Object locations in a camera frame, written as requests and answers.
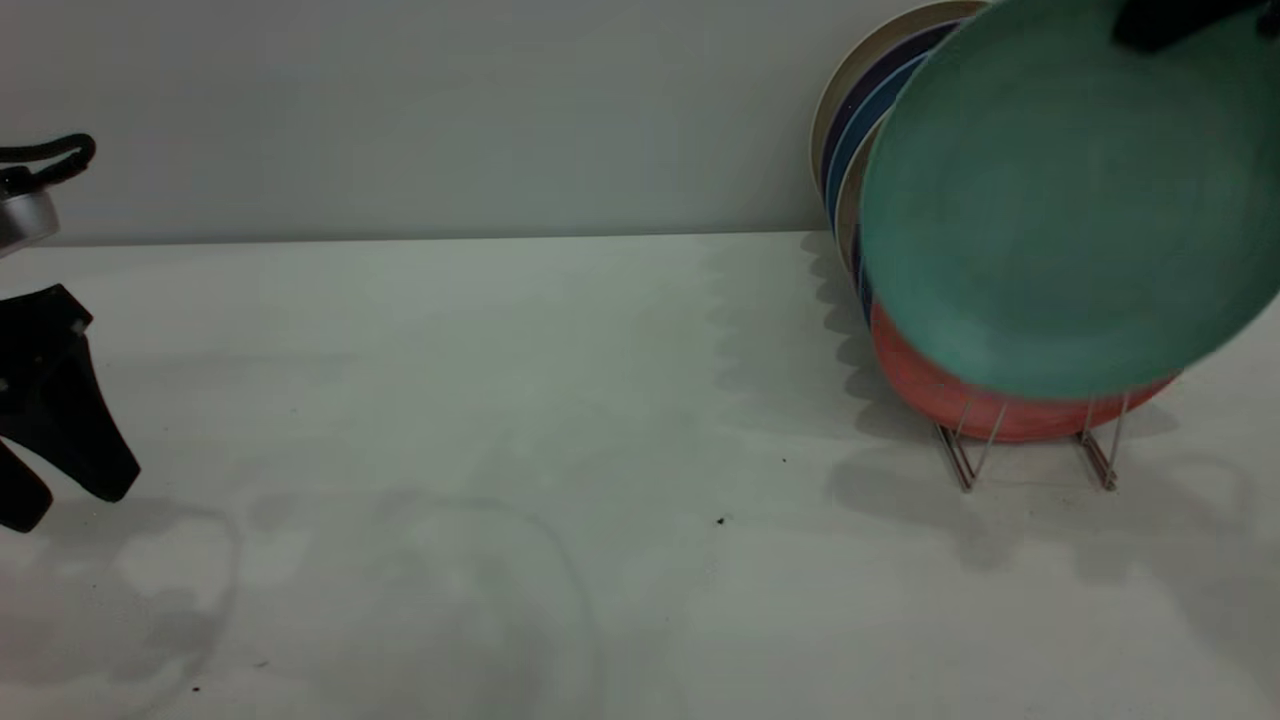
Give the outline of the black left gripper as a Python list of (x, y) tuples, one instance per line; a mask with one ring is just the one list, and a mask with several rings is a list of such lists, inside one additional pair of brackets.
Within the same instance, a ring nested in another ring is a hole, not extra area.
[[(3, 437), (115, 503), (140, 465), (99, 386), (86, 337), (92, 320), (64, 284), (3, 300)], [(50, 488), (4, 443), (0, 491), (1, 525), (17, 533), (31, 533), (52, 506)]]

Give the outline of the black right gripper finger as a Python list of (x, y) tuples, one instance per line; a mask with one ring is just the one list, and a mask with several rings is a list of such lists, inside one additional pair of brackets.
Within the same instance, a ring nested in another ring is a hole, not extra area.
[(1114, 42), (1137, 53), (1161, 53), (1240, 14), (1253, 15), (1261, 38), (1277, 37), (1277, 1), (1125, 1), (1114, 22)]

